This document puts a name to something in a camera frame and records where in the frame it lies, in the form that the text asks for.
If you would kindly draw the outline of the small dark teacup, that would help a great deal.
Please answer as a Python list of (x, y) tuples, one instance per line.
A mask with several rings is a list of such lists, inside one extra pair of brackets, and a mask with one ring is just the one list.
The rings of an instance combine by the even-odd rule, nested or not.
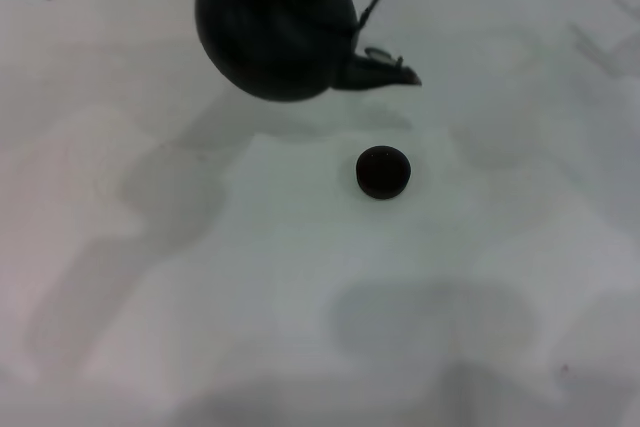
[(390, 200), (400, 195), (409, 183), (411, 172), (407, 156), (384, 145), (366, 149), (355, 165), (358, 186), (376, 200)]

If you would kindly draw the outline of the black round teapot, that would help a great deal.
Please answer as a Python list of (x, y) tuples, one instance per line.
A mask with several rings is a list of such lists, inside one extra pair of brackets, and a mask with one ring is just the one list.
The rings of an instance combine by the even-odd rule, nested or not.
[(379, 2), (358, 13), (353, 0), (195, 0), (196, 29), (216, 68), (262, 100), (418, 86), (420, 78), (403, 59), (379, 48), (356, 52)]

